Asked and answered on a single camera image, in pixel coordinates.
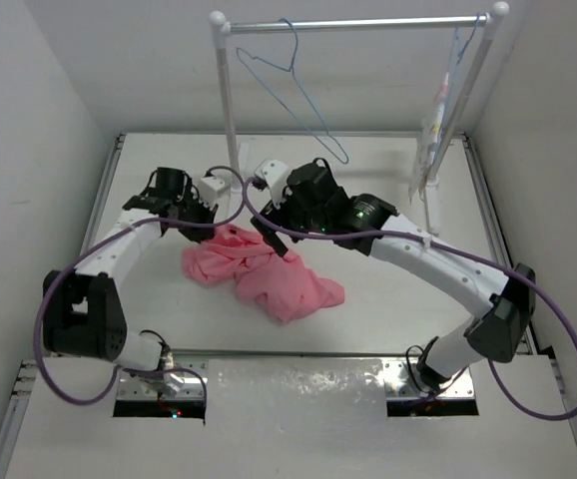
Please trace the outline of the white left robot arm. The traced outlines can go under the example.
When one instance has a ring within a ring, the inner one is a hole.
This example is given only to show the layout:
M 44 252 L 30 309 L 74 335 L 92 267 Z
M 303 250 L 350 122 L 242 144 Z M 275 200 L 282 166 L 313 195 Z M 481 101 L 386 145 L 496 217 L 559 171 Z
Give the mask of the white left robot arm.
M 227 183 L 215 176 L 195 182 L 182 170 L 155 169 L 142 191 L 122 206 L 102 246 L 79 261 L 54 289 L 43 313 L 44 347 L 123 368 L 157 370 L 164 341 L 129 330 L 120 286 L 168 229 L 192 242 L 211 239 L 218 201 L 226 190 Z

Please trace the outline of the pink t shirt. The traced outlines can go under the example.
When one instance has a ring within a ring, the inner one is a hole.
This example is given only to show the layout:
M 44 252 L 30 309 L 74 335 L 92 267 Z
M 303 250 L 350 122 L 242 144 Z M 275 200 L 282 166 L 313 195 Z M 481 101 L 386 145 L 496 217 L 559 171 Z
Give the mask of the pink t shirt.
M 345 291 L 336 281 L 317 275 L 294 251 L 278 255 L 261 234 L 228 224 L 216 235 L 182 252 L 185 276 L 203 286 L 228 281 L 237 299 L 256 304 L 282 323 L 342 305 Z

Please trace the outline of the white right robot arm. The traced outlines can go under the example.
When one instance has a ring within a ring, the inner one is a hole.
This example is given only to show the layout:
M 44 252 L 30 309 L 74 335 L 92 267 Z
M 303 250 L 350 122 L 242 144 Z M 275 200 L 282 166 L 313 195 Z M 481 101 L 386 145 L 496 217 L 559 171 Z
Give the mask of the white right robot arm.
M 322 158 L 296 169 L 266 160 L 249 183 L 270 194 L 252 224 L 278 255 L 289 250 L 280 234 L 292 241 L 330 240 L 403 268 L 466 309 L 466 321 L 422 348 L 409 373 L 418 389 L 436 393 L 473 363 L 514 357 L 534 312 L 529 266 L 500 270 L 436 239 L 374 195 L 348 195 Z

